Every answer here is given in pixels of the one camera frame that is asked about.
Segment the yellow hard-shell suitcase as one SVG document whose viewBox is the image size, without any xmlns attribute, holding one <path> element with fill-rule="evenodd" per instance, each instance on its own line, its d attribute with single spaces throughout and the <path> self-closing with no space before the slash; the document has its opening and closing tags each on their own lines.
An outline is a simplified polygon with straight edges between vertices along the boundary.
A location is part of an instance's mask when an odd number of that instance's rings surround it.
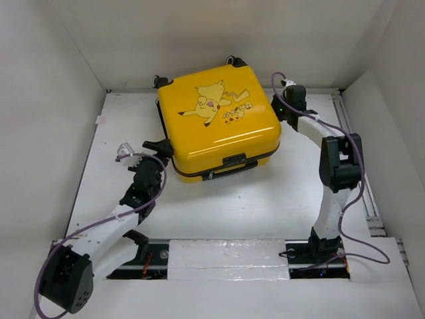
<svg viewBox="0 0 425 319">
<path fill-rule="evenodd" d="M 186 182 L 264 165 L 280 146 L 281 124 L 252 68 L 230 55 L 225 65 L 169 80 L 155 75 L 157 109 Z"/>
</svg>

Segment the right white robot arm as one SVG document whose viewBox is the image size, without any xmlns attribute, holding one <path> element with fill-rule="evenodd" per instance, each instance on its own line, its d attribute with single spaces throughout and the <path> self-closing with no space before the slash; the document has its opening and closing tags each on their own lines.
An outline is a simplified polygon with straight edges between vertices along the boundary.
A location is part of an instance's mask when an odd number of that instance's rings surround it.
<svg viewBox="0 0 425 319">
<path fill-rule="evenodd" d="M 346 135 L 320 124 L 317 112 L 307 109 L 305 87 L 289 80 L 284 84 L 283 92 L 273 96 L 272 108 L 279 121 L 285 121 L 320 148 L 323 197 L 308 242 L 286 243 L 282 255 L 291 265 L 320 264 L 342 247 L 339 219 L 352 190 L 361 181 L 361 169 Z"/>
</svg>

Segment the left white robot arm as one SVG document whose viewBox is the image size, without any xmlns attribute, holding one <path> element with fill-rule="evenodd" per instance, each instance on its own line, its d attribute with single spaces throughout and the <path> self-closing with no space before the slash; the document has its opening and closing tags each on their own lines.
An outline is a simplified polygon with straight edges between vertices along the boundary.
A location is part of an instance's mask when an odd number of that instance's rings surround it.
<svg viewBox="0 0 425 319">
<path fill-rule="evenodd" d="M 120 146 L 116 161 L 126 164 L 134 176 L 110 215 L 76 230 L 50 249 L 33 292 L 41 318 L 45 318 L 41 297 L 61 307 L 65 314 L 75 314 L 86 305 L 97 280 L 128 261 L 138 264 L 147 258 L 149 240 L 135 228 L 149 216 L 165 188 L 166 166 L 173 148 L 167 138 L 145 141 L 143 147 L 154 153 L 134 153 L 125 144 Z"/>
</svg>

